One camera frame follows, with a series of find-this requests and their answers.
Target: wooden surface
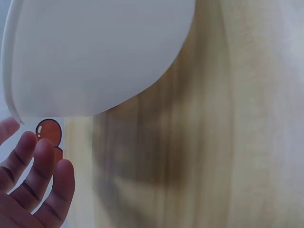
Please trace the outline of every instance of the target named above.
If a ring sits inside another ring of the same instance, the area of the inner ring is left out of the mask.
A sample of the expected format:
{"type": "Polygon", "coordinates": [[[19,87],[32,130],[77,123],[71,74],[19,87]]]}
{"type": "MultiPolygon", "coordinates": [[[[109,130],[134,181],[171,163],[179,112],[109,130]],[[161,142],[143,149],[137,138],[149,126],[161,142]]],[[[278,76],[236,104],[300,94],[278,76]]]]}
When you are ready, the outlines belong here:
{"type": "Polygon", "coordinates": [[[303,24],[302,0],[198,0],[156,84],[66,120],[70,227],[304,227],[303,24]]]}

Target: orange cartoon character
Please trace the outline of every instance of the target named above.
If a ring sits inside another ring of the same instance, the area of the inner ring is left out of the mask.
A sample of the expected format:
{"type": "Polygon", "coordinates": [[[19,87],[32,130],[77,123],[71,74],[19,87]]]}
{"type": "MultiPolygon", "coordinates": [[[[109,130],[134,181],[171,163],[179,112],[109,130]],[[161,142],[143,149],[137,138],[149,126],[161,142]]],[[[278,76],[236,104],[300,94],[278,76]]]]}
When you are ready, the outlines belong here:
{"type": "Polygon", "coordinates": [[[36,136],[38,140],[48,139],[51,141],[55,149],[54,152],[56,162],[63,158],[62,149],[59,148],[62,138],[62,130],[60,124],[56,120],[45,119],[41,121],[36,127],[36,136]]]}

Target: orange sticker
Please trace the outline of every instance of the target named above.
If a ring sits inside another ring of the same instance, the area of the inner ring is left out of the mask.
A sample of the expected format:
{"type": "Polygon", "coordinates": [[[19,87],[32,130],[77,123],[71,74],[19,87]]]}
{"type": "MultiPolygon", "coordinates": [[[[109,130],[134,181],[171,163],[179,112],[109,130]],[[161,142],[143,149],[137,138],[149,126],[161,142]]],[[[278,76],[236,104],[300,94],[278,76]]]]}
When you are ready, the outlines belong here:
{"type": "Polygon", "coordinates": [[[41,121],[36,127],[36,136],[38,140],[48,139],[51,141],[54,147],[56,163],[63,159],[62,149],[59,148],[62,138],[62,130],[60,124],[56,120],[45,119],[41,121]]]}

